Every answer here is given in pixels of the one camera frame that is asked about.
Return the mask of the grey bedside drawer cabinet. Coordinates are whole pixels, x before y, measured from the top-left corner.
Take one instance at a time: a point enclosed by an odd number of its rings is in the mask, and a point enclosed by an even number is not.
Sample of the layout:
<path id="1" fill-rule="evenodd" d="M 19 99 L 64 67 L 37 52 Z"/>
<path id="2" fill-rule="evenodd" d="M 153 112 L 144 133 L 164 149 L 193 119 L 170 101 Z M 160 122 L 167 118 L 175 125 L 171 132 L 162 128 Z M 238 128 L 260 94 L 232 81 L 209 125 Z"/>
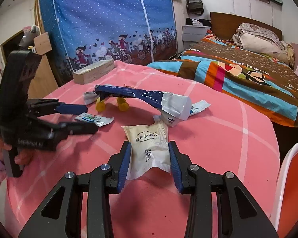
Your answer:
<path id="1" fill-rule="evenodd" d="M 197 44 L 201 39 L 203 39 L 207 35 L 208 31 L 210 31 L 209 26 L 183 26 L 182 42 L 184 44 L 184 50 L 190 48 L 191 45 Z"/>

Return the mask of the yellow plastic cap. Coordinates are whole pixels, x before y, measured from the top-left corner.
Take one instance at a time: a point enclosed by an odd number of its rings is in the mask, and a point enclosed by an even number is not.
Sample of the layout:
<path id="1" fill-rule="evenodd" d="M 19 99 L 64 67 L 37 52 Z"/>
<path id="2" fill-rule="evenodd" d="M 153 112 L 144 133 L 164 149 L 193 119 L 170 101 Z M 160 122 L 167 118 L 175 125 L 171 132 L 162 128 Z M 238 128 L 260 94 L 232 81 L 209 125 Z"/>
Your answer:
<path id="1" fill-rule="evenodd" d="M 125 98 L 117 97 L 116 101 L 117 101 L 118 108 L 121 112 L 125 112 L 129 109 L 129 104 L 127 103 Z"/>
<path id="2" fill-rule="evenodd" d="M 103 111 L 105 111 L 105 101 L 102 101 L 101 99 L 100 99 L 100 97 L 98 97 L 97 98 L 97 100 L 96 100 L 96 111 L 97 112 L 103 112 Z"/>

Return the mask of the wooden bed headboard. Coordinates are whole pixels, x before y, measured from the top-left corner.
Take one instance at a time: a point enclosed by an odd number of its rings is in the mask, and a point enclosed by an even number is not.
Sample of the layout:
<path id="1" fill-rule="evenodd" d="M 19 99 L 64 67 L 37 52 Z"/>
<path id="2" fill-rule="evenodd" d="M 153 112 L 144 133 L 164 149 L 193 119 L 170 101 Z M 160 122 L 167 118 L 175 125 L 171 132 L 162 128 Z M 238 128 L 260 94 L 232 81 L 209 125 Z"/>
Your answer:
<path id="1" fill-rule="evenodd" d="M 283 40 L 283 34 L 280 29 L 277 29 L 263 22 L 259 22 L 257 20 L 237 16 L 234 14 L 211 12 L 210 23 L 212 25 L 212 33 L 221 39 L 230 39 L 236 33 L 236 30 L 242 23 L 250 23 L 260 27 L 264 27 L 265 29 L 274 32 L 279 40 Z"/>

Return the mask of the white blue wrapper strip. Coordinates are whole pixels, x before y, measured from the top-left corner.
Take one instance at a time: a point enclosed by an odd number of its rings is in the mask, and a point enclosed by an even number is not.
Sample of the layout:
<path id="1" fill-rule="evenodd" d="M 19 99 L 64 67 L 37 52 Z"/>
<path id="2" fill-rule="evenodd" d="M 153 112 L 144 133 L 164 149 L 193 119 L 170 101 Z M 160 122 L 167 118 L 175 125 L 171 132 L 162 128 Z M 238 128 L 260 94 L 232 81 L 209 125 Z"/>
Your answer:
<path id="1" fill-rule="evenodd" d="M 189 112 L 189 116 L 199 114 L 200 112 L 204 111 L 209 106 L 210 106 L 210 104 L 208 102 L 206 102 L 205 100 L 196 102 L 191 105 L 191 110 Z"/>

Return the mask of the colourful patchwork bed quilt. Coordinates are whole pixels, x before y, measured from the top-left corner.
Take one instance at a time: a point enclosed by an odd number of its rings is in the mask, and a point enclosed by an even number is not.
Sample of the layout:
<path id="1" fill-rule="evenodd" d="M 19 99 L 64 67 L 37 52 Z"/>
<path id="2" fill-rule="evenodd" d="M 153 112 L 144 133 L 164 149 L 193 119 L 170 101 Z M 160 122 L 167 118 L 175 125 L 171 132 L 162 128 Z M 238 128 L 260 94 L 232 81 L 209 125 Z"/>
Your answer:
<path id="1" fill-rule="evenodd" d="M 298 76 L 268 55 L 208 35 L 177 58 L 148 66 L 232 96 L 274 123 L 298 127 Z"/>

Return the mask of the wooden cabinet left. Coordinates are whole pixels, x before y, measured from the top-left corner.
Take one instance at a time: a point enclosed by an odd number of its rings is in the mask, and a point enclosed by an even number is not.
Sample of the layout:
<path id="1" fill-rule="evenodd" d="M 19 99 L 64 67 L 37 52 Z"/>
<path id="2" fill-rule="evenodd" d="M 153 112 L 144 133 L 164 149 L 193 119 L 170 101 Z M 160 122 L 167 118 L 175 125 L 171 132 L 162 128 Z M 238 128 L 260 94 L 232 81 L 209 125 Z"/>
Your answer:
<path id="1" fill-rule="evenodd" d="M 41 17 L 39 0 L 34 3 L 35 25 L 39 27 L 40 35 L 34 39 L 34 48 L 42 56 L 34 79 L 29 86 L 29 98 L 44 98 L 56 89 L 58 84 L 50 66 L 49 59 L 52 56 L 52 46 L 48 32 L 45 31 Z"/>

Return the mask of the orange white trash bin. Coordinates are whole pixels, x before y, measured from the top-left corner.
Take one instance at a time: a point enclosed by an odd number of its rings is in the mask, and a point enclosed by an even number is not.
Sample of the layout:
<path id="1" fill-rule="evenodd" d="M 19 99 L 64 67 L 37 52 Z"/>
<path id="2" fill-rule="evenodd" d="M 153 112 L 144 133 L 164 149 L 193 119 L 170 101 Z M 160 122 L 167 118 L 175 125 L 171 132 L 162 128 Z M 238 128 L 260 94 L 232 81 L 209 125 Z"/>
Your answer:
<path id="1" fill-rule="evenodd" d="M 279 237 L 298 237 L 298 143 L 279 169 L 270 221 Z"/>

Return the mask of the folded floral bedding pile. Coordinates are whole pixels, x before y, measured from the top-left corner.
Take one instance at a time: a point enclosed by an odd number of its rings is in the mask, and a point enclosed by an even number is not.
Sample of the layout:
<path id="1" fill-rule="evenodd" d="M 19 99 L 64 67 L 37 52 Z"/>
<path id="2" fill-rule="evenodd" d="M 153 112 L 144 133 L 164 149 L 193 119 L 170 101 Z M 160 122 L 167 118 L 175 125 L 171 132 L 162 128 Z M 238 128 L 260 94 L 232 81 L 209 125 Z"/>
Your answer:
<path id="1" fill-rule="evenodd" d="M 241 23 L 231 39 L 239 48 L 268 55 L 294 67 L 296 55 L 292 45 L 280 41 L 269 29 L 251 23 Z"/>

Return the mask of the blue fabric wardrobe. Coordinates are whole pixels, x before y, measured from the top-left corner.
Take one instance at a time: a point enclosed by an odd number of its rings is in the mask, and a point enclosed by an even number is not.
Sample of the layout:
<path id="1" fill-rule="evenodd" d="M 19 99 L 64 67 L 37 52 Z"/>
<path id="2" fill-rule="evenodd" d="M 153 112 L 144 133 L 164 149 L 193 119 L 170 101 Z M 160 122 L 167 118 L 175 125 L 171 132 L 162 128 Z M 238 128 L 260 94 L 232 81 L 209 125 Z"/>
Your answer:
<path id="1" fill-rule="evenodd" d="M 58 84 L 101 60 L 146 66 L 177 53 L 172 0 L 39 0 L 39 5 Z"/>

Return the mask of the cream tissue packet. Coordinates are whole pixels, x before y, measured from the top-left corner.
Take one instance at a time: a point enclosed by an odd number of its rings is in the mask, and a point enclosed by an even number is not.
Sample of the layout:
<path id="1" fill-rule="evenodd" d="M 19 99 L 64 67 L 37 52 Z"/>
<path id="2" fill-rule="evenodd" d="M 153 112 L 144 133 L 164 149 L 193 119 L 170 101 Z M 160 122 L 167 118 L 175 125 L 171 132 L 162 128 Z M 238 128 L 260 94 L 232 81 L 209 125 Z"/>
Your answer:
<path id="1" fill-rule="evenodd" d="M 141 177 L 151 168 L 170 173 L 168 126 L 163 121 L 148 125 L 123 126 L 132 153 L 127 180 Z"/>

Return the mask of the small blue white sachet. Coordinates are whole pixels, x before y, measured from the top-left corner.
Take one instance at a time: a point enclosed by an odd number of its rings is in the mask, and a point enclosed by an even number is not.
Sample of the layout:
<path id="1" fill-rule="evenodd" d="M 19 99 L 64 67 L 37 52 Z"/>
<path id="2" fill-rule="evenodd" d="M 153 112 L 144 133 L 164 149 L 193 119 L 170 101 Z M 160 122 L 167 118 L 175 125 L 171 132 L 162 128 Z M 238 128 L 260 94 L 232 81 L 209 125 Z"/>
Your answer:
<path id="1" fill-rule="evenodd" d="M 99 115 L 93 115 L 89 113 L 81 113 L 80 115 L 75 117 L 75 120 L 85 122 L 85 123 L 93 123 L 98 127 L 102 127 L 112 123 L 114 121 L 114 117 L 107 118 L 107 117 L 102 117 Z"/>

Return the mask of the blue silver snack bag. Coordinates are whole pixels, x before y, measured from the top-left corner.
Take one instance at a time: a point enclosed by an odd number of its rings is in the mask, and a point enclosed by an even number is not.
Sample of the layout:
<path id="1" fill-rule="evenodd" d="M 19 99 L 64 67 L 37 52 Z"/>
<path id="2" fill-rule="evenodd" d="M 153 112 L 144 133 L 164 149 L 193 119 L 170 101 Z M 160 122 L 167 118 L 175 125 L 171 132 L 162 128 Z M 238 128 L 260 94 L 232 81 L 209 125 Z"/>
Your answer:
<path id="1" fill-rule="evenodd" d="M 192 106 L 192 101 L 188 96 L 164 91 L 147 91 L 126 86 L 96 85 L 95 93 L 99 95 L 102 101 L 110 96 L 137 98 L 180 120 L 188 119 Z"/>

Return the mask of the crumpled grey wrapper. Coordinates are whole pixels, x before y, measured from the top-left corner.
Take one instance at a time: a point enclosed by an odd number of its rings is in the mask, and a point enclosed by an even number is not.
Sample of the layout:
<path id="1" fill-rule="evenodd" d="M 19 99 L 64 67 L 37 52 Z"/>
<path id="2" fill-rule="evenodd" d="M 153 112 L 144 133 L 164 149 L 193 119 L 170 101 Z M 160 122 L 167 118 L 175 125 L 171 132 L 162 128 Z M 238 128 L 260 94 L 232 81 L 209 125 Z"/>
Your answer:
<path id="1" fill-rule="evenodd" d="M 83 100 L 86 106 L 94 103 L 98 98 L 99 95 L 94 91 L 85 92 L 83 94 Z"/>

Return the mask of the grey white hanging bag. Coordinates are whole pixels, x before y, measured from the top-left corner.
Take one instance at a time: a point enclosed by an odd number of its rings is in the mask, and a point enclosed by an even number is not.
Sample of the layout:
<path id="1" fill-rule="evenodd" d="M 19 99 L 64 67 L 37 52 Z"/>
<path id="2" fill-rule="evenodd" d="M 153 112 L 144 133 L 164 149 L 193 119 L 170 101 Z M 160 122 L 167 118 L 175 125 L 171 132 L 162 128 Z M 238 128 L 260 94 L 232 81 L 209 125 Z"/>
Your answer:
<path id="1" fill-rule="evenodd" d="M 188 0 L 187 11 L 190 14 L 202 16 L 204 13 L 204 7 L 202 0 Z"/>

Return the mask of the thick old book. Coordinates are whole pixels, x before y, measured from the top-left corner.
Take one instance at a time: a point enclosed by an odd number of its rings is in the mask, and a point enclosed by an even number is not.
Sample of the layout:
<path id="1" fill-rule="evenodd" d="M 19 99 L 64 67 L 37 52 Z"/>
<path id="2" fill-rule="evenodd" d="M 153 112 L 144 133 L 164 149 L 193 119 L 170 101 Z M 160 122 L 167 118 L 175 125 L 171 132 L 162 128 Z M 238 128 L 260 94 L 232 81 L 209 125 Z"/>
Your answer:
<path id="1" fill-rule="evenodd" d="M 76 84 L 88 84 L 100 79 L 114 69 L 114 59 L 101 60 L 73 73 Z"/>

